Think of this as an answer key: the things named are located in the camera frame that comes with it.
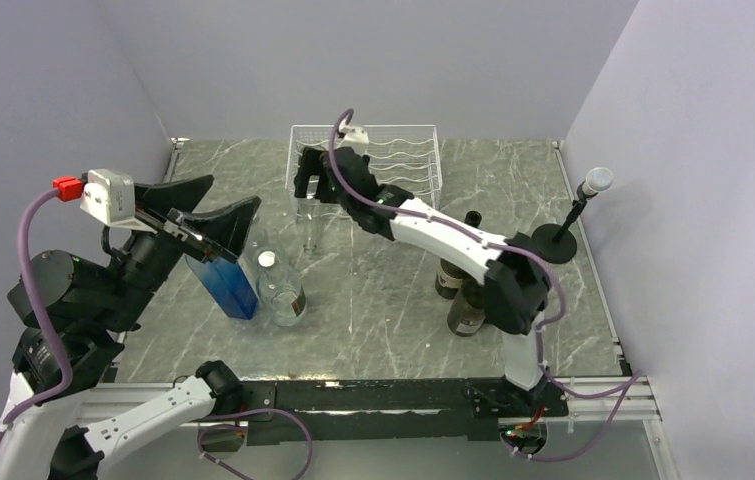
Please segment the clear glass bottle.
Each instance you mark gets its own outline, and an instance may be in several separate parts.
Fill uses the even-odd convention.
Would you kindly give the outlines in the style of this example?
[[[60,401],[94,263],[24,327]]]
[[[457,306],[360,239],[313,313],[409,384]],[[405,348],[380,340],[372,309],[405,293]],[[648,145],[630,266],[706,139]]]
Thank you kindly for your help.
[[[321,201],[315,194],[294,198],[293,205],[303,252],[315,256],[320,251],[323,234],[330,220],[338,213],[338,205]]]

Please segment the dark wine bottle front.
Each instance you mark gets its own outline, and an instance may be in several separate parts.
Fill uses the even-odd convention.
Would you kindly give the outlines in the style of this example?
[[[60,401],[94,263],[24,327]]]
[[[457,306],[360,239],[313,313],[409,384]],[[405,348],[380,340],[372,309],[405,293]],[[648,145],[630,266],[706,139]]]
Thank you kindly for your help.
[[[475,335],[486,320],[484,289],[473,278],[463,280],[447,316],[447,325],[457,336]]]

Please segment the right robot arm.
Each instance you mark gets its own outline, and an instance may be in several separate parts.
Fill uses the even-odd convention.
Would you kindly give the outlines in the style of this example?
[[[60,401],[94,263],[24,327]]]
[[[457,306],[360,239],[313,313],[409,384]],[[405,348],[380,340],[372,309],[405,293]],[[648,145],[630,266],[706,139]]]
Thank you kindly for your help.
[[[317,183],[316,200],[340,205],[362,230],[426,250],[480,284],[485,320],[504,335],[507,407],[529,415],[542,404],[541,348],[531,332],[547,309],[551,282],[527,236],[484,232],[436,211],[407,190],[379,183],[368,158],[350,147],[332,152],[303,148],[293,181],[295,197],[306,198],[312,181]]]

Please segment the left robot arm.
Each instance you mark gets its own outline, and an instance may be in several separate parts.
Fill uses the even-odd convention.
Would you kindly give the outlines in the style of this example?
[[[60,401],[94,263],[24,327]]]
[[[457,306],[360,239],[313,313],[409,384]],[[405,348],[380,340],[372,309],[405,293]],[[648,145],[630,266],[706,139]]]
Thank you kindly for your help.
[[[163,395],[90,426],[77,419],[123,351],[157,290],[183,257],[236,262],[261,201],[249,196],[198,212],[214,179],[143,184],[110,169],[60,177],[25,210],[18,227],[21,275],[8,301],[24,324],[0,417],[0,479],[95,479],[176,427],[225,420],[245,404],[242,382],[222,361],[202,363]],[[52,199],[78,201],[105,232],[126,229],[120,248],[101,243],[101,265],[62,250],[32,255],[29,229]]]

